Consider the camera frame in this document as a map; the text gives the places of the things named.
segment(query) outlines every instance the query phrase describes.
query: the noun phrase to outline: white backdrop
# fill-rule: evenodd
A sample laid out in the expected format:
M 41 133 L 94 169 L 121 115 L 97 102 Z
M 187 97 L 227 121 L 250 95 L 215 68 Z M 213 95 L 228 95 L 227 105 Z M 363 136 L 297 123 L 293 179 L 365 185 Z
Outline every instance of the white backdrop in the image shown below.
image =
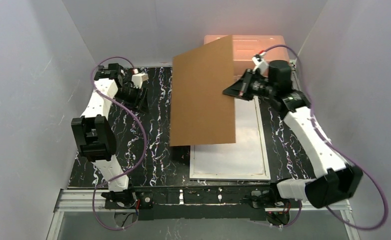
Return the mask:
M 327 0 L 63 0 L 95 61 L 171 65 L 205 35 L 283 35 L 298 51 Z
M 387 224 L 360 237 L 391 239 L 391 0 L 329 0 L 300 57 L 319 123 L 388 197 Z M 358 225 L 374 225 L 383 215 L 366 176 L 350 202 Z
M 61 0 L 0 0 L 0 240 L 42 240 L 94 60 Z

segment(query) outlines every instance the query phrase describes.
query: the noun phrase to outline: pink box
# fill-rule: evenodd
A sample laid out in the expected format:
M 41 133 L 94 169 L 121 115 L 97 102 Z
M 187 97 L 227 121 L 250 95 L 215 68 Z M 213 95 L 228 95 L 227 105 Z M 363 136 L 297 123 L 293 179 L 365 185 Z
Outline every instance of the pink box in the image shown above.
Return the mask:
M 206 35 L 204 44 L 213 42 L 227 35 Z M 279 35 L 233 35 L 234 75 L 242 75 L 246 69 L 252 69 L 255 64 L 252 57 L 260 51 L 273 45 L 286 44 L 283 36 Z M 285 60 L 290 61 L 287 49 L 277 47 L 269 51 L 266 61 Z

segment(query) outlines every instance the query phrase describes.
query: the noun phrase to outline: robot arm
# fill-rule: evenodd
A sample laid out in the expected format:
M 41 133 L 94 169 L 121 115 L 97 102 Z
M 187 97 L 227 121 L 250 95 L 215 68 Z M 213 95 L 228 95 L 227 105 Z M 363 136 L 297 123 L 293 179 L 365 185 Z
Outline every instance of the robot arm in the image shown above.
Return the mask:
M 147 89 L 142 88 L 148 79 L 147 73 L 133 70 L 131 81 L 125 81 L 124 68 L 111 63 L 108 67 L 99 66 L 95 74 L 95 86 L 110 98 L 121 98 L 133 110 L 147 109 Z M 81 157 L 94 164 L 107 181 L 124 171 L 116 158 L 116 137 L 108 122 L 112 102 L 101 97 L 95 90 L 92 92 L 88 106 L 79 118 L 72 119 L 72 131 Z M 127 190 L 127 175 L 108 183 L 111 192 L 119 193 Z
M 254 56 L 252 60 L 256 67 L 247 69 L 223 94 L 246 101 L 252 100 L 254 96 L 267 98 L 303 146 L 316 178 L 282 179 L 272 183 L 269 192 L 256 199 L 269 204 L 297 199 L 323 208 L 351 198 L 362 178 L 362 170 L 348 164 L 317 135 L 311 124 L 314 116 L 311 116 L 310 102 L 301 91 L 293 89 L 292 70 L 288 62 L 274 60 L 268 64 L 263 55 L 260 53 Z M 263 76 L 266 68 L 268 77 Z M 325 136 L 318 123 L 315 127 Z

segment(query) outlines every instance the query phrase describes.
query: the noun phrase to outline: black marble surface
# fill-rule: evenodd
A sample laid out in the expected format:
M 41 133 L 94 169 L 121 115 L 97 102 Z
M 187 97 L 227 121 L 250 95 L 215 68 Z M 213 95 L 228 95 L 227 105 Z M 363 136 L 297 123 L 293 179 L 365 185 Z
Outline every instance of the black marble surface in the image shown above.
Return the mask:
M 141 68 L 149 75 L 144 82 L 148 88 L 149 113 L 137 113 L 148 137 L 148 149 L 142 166 L 129 174 L 134 186 L 203 186 L 245 185 L 247 181 L 190 180 L 190 147 L 169 147 L 171 67 Z M 127 71 L 126 78 L 131 78 Z M 259 101 L 265 135 L 271 181 L 282 178 L 307 179 L 314 171 L 306 153 L 279 114 L 265 100 Z M 141 130 L 133 118 L 116 105 L 108 117 L 116 134 L 117 159 L 123 170 L 138 161 L 143 152 Z M 103 177 L 92 163 L 76 157 L 70 175 L 70 188 L 91 188 L 100 184 Z

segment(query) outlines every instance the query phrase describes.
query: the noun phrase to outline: cable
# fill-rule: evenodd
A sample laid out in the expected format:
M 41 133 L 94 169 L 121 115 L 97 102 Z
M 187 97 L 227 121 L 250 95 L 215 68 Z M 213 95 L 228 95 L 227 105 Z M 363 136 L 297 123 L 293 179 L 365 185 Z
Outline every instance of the cable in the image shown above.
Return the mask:
M 290 211 L 290 209 L 291 209 L 291 202 L 288 202 L 288 209 L 284 213 L 287 214 Z
M 287 228 L 287 227 L 293 225 L 299 219 L 300 214 L 302 213 L 303 204 L 302 204 L 301 200 L 299 200 L 297 202 L 298 202 L 298 212 L 297 212 L 297 215 L 295 216 L 295 218 L 291 222 L 289 222 L 287 225 L 283 224 L 283 225 L 279 225 L 279 226 L 275 226 L 275 227 L 280 228 L 282 226 L 283 228 Z M 266 224 L 266 223 L 263 223 L 263 222 L 257 222 L 257 221 L 248 221 L 248 222 L 251 222 L 251 223 L 254 223 L 254 224 L 257 224 L 257 225 L 266 226 L 266 227 L 270 227 L 271 226 L 271 224 Z
M 120 108 L 122 108 L 123 110 L 125 110 L 129 115 L 131 115 L 131 117 L 135 120 L 136 124 L 138 125 L 138 127 L 141 129 L 141 132 L 142 132 L 142 137 L 144 139 L 144 148 L 143 148 L 143 152 L 142 152 L 142 155 L 140 157 L 140 159 L 138 160 L 138 162 L 133 166 L 131 167 L 130 169 L 124 171 L 122 174 L 119 174 L 115 177 L 112 177 L 111 179 L 109 179 L 108 181 L 105 181 L 105 182 L 102 182 L 101 184 L 99 185 L 96 185 L 94 187 L 94 192 L 92 193 L 92 212 L 94 213 L 94 216 L 95 216 L 95 219 L 97 219 L 97 222 L 103 226 L 104 228 L 108 229 L 108 230 L 112 230 L 112 231 L 122 231 L 124 229 L 127 229 L 129 227 L 131 227 L 134 223 L 136 223 L 137 221 L 133 222 L 132 224 L 130 224 L 129 226 L 126 226 L 126 227 L 120 227 L 120 228 L 114 228 L 114 227 L 110 227 L 110 226 L 107 226 L 105 225 L 99 218 L 99 216 L 97 215 L 96 213 L 96 206 L 95 206 L 95 200 L 96 200 L 96 191 L 98 188 L 101 188 L 101 187 L 104 187 L 105 185 L 108 184 L 108 182 L 112 182 L 122 176 L 125 176 L 127 174 L 129 174 L 130 172 L 132 172 L 133 170 L 135 170 L 138 166 L 141 165 L 141 163 L 143 162 L 144 160 L 144 157 L 146 156 L 146 151 L 147 151 L 147 135 L 146 135 L 146 131 L 144 130 L 144 127 L 143 127 L 143 124 L 141 124 L 141 121 L 137 118 L 137 116 L 135 114 L 133 114 L 131 112 L 131 110 L 129 110 L 126 106 L 122 105 L 121 103 L 119 103 L 118 101 L 114 100 L 113 98 L 110 98 L 106 95 L 104 95 L 100 90 L 97 89 L 96 87 L 96 83 L 94 82 L 93 80 L 93 74 L 94 74 L 94 71 L 96 69 L 98 69 L 98 67 L 100 65 L 102 65 L 103 63 L 105 63 L 107 60 L 110 60 L 110 59 L 123 59 L 123 60 L 126 60 L 131 66 L 132 68 L 134 69 L 134 65 L 132 64 L 131 61 L 129 61 L 128 59 L 126 59 L 125 57 L 121 57 L 121 56 L 112 56 L 112 57 L 109 57 L 109 58 L 106 58 L 104 60 L 102 60 L 99 64 L 97 64 L 97 66 L 95 66 L 92 71 L 91 71 L 91 84 L 92 84 L 92 87 L 94 88 L 94 91 L 96 91 L 98 93 L 98 95 L 100 95 L 101 97 L 111 101 L 112 103 L 116 104 L 117 106 L 119 106 Z
M 136 208 L 135 208 L 135 214 L 138 216 L 138 208 L 140 207 L 140 199 L 138 199 L 138 203 L 136 204 Z
M 324 135 L 322 135 L 322 133 L 319 131 L 319 129 L 317 128 L 317 121 L 316 121 L 316 118 L 315 118 L 315 112 L 314 112 L 314 103 L 312 101 L 312 97 L 311 95 L 309 94 L 309 90 L 307 88 L 307 84 L 306 82 L 304 82 L 304 78 L 303 78 L 303 70 L 302 70 L 302 61 L 301 59 L 299 58 L 299 56 L 297 55 L 297 53 L 291 49 L 289 46 L 287 45 L 284 45 L 284 44 L 278 44 L 278 45 L 274 45 L 274 46 L 271 46 L 271 47 L 268 47 L 265 52 L 267 53 L 268 51 L 272 50 L 272 49 L 275 49 L 275 48 L 286 48 L 288 50 L 290 50 L 290 52 L 292 52 L 292 54 L 295 55 L 296 59 L 298 60 L 297 64 L 299 65 L 299 69 L 300 69 L 300 76 L 301 76 L 301 83 L 302 83 L 302 87 L 304 87 L 304 93 L 306 94 L 306 97 L 310 100 L 310 122 L 313 126 L 313 128 L 315 129 L 315 132 L 316 134 L 319 136 L 319 138 L 325 142 L 325 144 L 330 148 L 332 149 L 333 151 L 337 152 L 338 154 L 340 154 L 341 156 L 343 156 L 345 159 L 347 159 L 349 162 L 351 162 L 352 164 L 354 164 L 355 166 L 357 166 L 358 168 L 360 168 L 366 176 L 368 176 L 368 178 L 372 181 L 372 183 L 375 185 L 376 189 L 378 190 L 379 192 L 379 195 L 381 196 L 381 199 L 382 199 L 382 204 L 384 205 L 384 214 L 381 218 L 381 220 L 376 224 L 376 225 L 373 225 L 373 226 L 356 226 L 348 221 L 345 221 L 344 219 L 342 219 L 340 216 L 338 216 L 333 210 L 331 210 L 331 208 L 329 206 L 326 206 L 326 209 L 328 209 L 328 211 L 331 212 L 332 215 L 334 215 L 336 218 L 338 218 L 341 222 L 343 222 L 344 224 L 352 227 L 352 228 L 355 228 L 357 230 L 363 230 L 363 231 L 372 231 L 372 230 L 376 230 L 376 229 L 379 229 L 380 227 L 382 227 L 386 221 L 387 221 L 387 218 L 389 217 L 389 203 L 387 201 L 387 197 L 386 195 L 384 194 L 384 190 L 381 188 L 381 186 L 378 184 L 378 181 L 372 177 L 372 175 L 367 171 L 365 170 L 357 161 L 353 160 L 352 158 L 348 157 L 347 155 L 345 155 L 342 151 L 340 151 L 337 147 L 335 147 L 334 145 L 331 144 L 330 141 L 328 141 Z
M 288 202 L 284 205 L 284 209 L 282 210 L 282 214 L 284 214 L 286 212 L 286 209 L 287 209 L 287 205 L 288 205 Z
M 129 216 L 132 216 L 132 215 L 134 215 L 134 214 L 135 214 L 135 213 L 133 213 L 133 212 L 129 213 L 129 214 L 125 217 L 125 220 L 123 221 L 122 226 L 120 226 L 120 227 L 123 228 L 124 225 L 125 225 L 125 223 L 127 222 L 128 218 L 129 218 Z

